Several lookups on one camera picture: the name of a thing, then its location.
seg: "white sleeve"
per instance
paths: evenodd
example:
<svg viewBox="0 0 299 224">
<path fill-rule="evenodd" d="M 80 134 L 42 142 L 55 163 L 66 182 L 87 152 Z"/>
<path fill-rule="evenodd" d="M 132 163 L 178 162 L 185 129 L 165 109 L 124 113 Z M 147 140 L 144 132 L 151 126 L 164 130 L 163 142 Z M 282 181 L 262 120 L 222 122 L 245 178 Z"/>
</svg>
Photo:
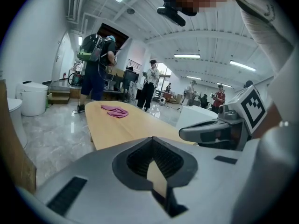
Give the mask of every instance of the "white sleeve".
<svg viewBox="0 0 299 224">
<path fill-rule="evenodd" d="M 276 76 L 290 57 L 293 46 L 277 30 L 241 9 L 244 24 L 252 38 L 270 60 Z"/>
<path fill-rule="evenodd" d="M 268 87 L 268 94 L 284 121 L 299 122 L 299 45 Z"/>
</svg>

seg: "wooden table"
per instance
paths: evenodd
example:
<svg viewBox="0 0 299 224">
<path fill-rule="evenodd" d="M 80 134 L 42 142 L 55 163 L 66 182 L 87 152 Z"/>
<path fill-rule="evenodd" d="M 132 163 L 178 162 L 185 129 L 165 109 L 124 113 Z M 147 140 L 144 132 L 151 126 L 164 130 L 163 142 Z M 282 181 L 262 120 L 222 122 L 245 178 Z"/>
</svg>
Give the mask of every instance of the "wooden table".
<svg viewBox="0 0 299 224">
<path fill-rule="evenodd" d="M 101 105 L 120 106 L 129 112 L 124 118 L 115 118 L 101 109 Z M 193 144 L 182 140 L 178 130 L 134 107 L 118 101 L 94 101 L 85 106 L 87 124 L 96 150 L 150 136 Z"/>
</svg>

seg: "black pants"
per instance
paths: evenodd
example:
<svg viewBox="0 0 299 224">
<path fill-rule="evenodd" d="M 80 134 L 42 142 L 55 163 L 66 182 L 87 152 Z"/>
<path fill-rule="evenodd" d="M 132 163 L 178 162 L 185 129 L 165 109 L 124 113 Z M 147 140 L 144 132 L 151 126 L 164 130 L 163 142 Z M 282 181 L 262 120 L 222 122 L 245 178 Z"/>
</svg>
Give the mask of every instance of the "black pants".
<svg viewBox="0 0 299 224">
<path fill-rule="evenodd" d="M 137 106 L 139 108 L 143 108 L 144 102 L 145 102 L 145 108 L 150 108 L 150 102 L 151 99 L 153 98 L 155 86 L 153 83 L 145 83 L 141 92 L 141 95 L 138 99 L 138 104 Z"/>
<path fill-rule="evenodd" d="M 215 112 L 216 114 L 219 113 L 219 107 L 212 105 L 211 111 Z"/>
</svg>

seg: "black vent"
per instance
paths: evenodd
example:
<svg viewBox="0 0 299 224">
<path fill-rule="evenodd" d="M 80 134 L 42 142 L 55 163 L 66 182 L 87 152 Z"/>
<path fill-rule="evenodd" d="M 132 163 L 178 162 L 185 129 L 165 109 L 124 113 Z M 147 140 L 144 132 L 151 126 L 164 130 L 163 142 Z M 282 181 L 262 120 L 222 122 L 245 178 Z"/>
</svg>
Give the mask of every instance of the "black vent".
<svg viewBox="0 0 299 224">
<path fill-rule="evenodd" d="M 63 189 L 48 203 L 47 207 L 57 214 L 64 216 L 75 201 L 87 180 L 74 177 Z"/>
</svg>

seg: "tiled floor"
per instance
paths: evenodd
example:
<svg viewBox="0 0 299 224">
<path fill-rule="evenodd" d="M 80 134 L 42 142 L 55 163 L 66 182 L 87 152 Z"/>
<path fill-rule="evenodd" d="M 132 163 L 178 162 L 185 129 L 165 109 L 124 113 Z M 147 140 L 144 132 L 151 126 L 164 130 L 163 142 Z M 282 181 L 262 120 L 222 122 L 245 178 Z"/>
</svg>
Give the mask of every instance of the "tiled floor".
<svg viewBox="0 0 299 224">
<path fill-rule="evenodd" d="M 40 186 L 51 175 L 71 162 L 94 151 L 84 113 L 73 114 L 77 100 L 68 105 L 53 105 L 42 115 L 22 117 L 28 143 L 25 152 L 37 168 L 36 184 Z M 152 102 L 148 114 L 175 126 L 179 105 L 160 106 Z"/>
</svg>

